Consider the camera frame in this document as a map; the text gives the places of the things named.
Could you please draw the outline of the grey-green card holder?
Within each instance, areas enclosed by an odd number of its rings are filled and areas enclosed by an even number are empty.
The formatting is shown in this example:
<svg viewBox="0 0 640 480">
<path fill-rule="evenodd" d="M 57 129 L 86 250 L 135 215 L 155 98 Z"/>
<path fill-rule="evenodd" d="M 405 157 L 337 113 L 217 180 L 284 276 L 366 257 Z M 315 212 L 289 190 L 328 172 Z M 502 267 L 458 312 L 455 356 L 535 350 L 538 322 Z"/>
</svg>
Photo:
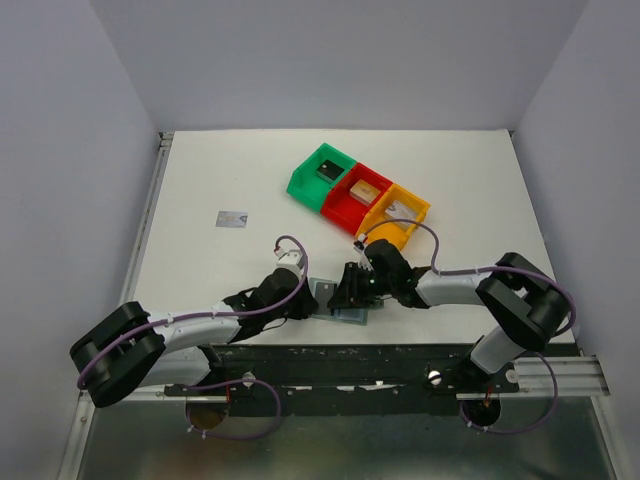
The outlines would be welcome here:
<svg viewBox="0 0 640 480">
<path fill-rule="evenodd" d="M 328 301 L 330 296 L 336 292 L 338 284 L 339 282 L 336 280 L 314 277 L 309 279 L 312 296 L 318 303 L 318 309 L 311 315 L 312 318 L 365 326 L 369 311 L 381 309 L 384 306 L 385 298 L 380 298 L 372 306 L 361 309 L 330 309 Z"/>
</svg>

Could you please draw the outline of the black credit card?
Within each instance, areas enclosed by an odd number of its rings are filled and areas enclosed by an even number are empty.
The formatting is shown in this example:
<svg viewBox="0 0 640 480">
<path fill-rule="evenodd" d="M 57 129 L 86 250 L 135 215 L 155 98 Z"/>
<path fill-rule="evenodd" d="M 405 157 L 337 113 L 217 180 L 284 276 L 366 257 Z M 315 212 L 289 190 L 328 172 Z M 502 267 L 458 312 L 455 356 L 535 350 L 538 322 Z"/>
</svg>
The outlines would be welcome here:
<svg viewBox="0 0 640 480">
<path fill-rule="evenodd" d="M 323 311 L 324 315 L 331 314 L 329 306 L 330 300 L 333 298 L 337 284 L 326 280 L 317 280 L 314 283 L 314 297 L 319 304 L 318 311 Z"/>
</svg>

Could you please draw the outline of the silver VIP credit card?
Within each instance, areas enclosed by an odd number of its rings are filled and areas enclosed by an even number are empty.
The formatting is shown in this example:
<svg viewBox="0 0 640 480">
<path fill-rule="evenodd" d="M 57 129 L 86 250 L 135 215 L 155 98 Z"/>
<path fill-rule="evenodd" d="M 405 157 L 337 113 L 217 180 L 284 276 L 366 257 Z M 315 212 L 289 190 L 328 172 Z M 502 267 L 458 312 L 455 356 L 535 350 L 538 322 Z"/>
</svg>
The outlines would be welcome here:
<svg viewBox="0 0 640 480">
<path fill-rule="evenodd" d="M 240 211 L 219 211 L 216 217 L 217 228 L 245 228 L 247 226 L 248 213 Z"/>
</svg>

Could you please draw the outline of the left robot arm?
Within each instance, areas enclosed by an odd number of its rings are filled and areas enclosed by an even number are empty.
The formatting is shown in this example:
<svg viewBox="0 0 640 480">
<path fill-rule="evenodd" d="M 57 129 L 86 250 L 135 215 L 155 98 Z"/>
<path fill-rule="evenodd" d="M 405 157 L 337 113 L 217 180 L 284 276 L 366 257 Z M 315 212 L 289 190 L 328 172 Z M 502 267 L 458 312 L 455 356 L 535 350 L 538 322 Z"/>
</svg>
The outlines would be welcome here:
<svg viewBox="0 0 640 480">
<path fill-rule="evenodd" d="M 204 345 L 229 345 L 260 335 L 278 319 L 303 320 L 318 309 L 308 269 L 278 267 L 257 287 L 224 298 L 207 310 L 155 318 L 139 302 L 111 312 L 70 348 L 76 386 L 98 408 L 142 386 L 161 356 Z"/>
</svg>

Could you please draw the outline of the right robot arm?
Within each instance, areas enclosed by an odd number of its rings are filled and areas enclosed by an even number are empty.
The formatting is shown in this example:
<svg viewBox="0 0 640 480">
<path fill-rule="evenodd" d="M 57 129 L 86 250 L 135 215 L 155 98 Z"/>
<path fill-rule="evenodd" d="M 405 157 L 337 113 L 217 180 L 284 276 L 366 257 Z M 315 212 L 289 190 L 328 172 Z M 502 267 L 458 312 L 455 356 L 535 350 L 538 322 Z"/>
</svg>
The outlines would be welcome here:
<svg viewBox="0 0 640 480">
<path fill-rule="evenodd" d="M 345 265 L 328 300 L 332 310 L 366 309 L 390 296 L 411 309 L 442 305 L 485 307 L 497 326 L 465 356 L 456 372 L 469 390 L 480 392 L 506 364 L 530 351 L 541 353 L 575 319 L 570 295 L 525 257 L 509 252 L 477 270 L 438 271 L 412 267 L 386 240 L 366 246 L 358 263 Z"/>
</svg>

